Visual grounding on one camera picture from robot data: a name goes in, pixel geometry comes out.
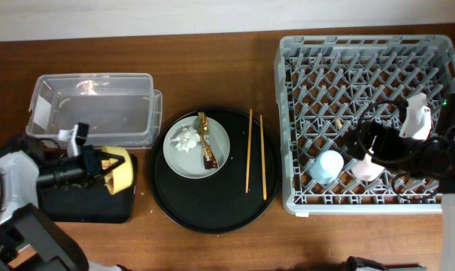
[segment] white wall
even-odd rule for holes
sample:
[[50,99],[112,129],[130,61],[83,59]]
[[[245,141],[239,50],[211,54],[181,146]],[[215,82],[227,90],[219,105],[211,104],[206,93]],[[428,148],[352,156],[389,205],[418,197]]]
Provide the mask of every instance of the white wall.
[[455,22],[455,0],[0,0],[0,41]]

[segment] plastic container lid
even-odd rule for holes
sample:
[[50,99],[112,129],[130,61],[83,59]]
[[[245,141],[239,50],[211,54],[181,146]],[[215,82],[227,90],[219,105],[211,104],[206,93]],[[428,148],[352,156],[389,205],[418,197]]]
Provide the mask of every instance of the plastic container lid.
[[149,74],[43,75],[30,102],[26,134],[53,139],[89,124],[87,145],[151,148],[162,122],[162,94]]

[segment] chopstick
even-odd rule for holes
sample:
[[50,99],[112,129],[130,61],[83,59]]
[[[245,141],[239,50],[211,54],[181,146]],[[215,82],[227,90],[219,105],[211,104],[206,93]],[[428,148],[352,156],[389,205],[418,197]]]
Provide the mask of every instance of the chopstick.
[[262,155],[262,193],[264,195],[264,200],[267,200],[267,187],[265,186],[264,128],[262,125],[262,115],[260,115],[260,152]]
[[245,193],[249,192],[250,141],[252,139],[252,109],[249,110],[249,139],[247,141],[247,169],[245,172]]

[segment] gray plastic dish rack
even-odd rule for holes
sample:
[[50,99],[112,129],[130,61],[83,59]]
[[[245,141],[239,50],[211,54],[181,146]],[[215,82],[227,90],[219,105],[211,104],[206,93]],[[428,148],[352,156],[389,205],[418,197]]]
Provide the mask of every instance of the gray plastic dish rack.
[[[440,213],[440,197],[419,203],[395,195],[394,174],[374,181],[355,178],[356,160],[341,137],[354,129],[372,101],[406,99],[425,93],[435,127],[445,93],[455,92],[455,53],[443,35],[290,36],[281,39],[274,62],[275,94],[281,122],[283,202],[291,214]],[[366,115],[400,129],[398,111],[388,105]],[[338,129],[335,119],[341,121]],[[322,185],[308,171],[314,158],[336,150],[346,161],[335,181]],[[428,195],[437,181],[396,182],[401,195]]]

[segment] white label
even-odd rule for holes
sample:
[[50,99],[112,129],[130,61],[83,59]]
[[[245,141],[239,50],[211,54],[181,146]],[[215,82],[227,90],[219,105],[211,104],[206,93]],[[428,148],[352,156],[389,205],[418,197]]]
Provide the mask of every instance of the white label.
[[308,218],[309,217],[309,212],[297,212],[296,217],[298,218]]
[[43,129],[47,129],[48,119],[50,118],[50,110],[52,105],[43,99],[41,96],[37,99],[37,105],[35,106],[35,114],[33,115],[33,122],[39,125]]
[[71,137],[71,130],[59,130],[59,134],[56,136],[58,140],[66,142]]

